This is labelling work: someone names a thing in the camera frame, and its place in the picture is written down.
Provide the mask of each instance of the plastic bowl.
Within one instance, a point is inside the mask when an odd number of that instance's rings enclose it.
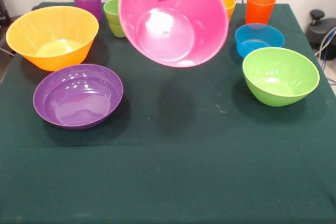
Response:
[[[267,47],[249,53],[243,61],[246,83],[253,95],[269,106],[295,103],[319,84],[316,66],[298,52]]]
[[[122,94],[122,82],[113,71],[81,64],[48,75],[37,86],[33,104],[47,122],[83,130],[103,122],[116,109]]]
[[[120,0],[119,17],[140,53],[170,67],[210,60],[228,32],[222,0]]]
[[[236,31],[237,51],[245,58],[253,50],[263,47],[282,47],[285,43],[283,34],[276,28],[264,24],[248,24]]]
[[[9,27],[8,45],[39,68],[56,71],[80,64],[98,32],[90,12],[72,6],[52,6],[29,12]]]

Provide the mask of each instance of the pink bowl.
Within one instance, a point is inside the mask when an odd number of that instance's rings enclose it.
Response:
[[[192,67],[214,57],[228,33],[221,0],[120,0],[121,26],[131,44],[170,67]]]

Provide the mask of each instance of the blue bowl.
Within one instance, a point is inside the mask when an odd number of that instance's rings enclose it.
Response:
[[[242,58],[262,47],[282,47],[285,43],[283,34],[272,26],[247,24],[236,31],[237,51]]]

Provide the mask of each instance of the green tablecloth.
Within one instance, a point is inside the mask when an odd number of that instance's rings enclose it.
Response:
[[[336,222],[335,96],[318,67],[302,101],[258,102],[235,48],[244,14],[237,4],[224,47],[190,69],[146,59],[104,18],[85,63],[114,70],[124,97],[85,131],[36,114],[33,93],[49,73],[16,56],[0,86],[0,222]],[[318,65],[289,5],[269,24]]]

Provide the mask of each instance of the purple bowl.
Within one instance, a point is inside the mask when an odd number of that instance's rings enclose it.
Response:
[[[47,122],[83,130],[103,122],[119,105],[122,94],[122,82],[112,70],[80,64],[48,75],[37,86],[33,104]]]

